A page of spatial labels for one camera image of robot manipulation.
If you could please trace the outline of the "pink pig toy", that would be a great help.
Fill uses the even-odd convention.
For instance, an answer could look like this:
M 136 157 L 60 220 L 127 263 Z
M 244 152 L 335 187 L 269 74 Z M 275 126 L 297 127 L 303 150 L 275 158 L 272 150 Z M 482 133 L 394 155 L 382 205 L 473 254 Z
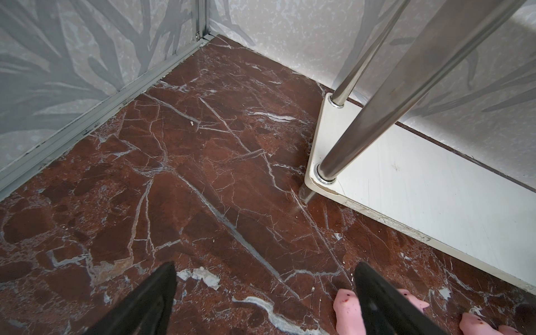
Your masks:
M 469 313 L 463 313 L 459 329 L 463 335 L 522 335 L 520 331 L 507 325 L 500 325 L 498 329 L 494 329 L 478 315 Z
M 338 334 L 367 334 L 360 301 L 352 290 L 338 290 L 333 303 L 333 310 L 336 314 L 336 331 Z

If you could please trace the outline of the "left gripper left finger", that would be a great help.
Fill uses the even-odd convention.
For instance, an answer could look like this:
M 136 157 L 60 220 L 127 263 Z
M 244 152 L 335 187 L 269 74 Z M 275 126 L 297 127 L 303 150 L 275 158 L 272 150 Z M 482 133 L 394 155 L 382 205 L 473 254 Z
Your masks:
M 176 290 L 174 262 L 166 262 L 85 333 L 166 334 Z

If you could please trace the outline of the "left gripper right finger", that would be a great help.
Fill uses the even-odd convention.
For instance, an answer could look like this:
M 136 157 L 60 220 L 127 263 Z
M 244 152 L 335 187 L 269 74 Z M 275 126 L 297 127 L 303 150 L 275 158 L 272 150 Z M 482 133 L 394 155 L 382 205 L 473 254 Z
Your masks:
M 367 334 L 445 333 L 369 264 L 357 264 L 354 283 Z

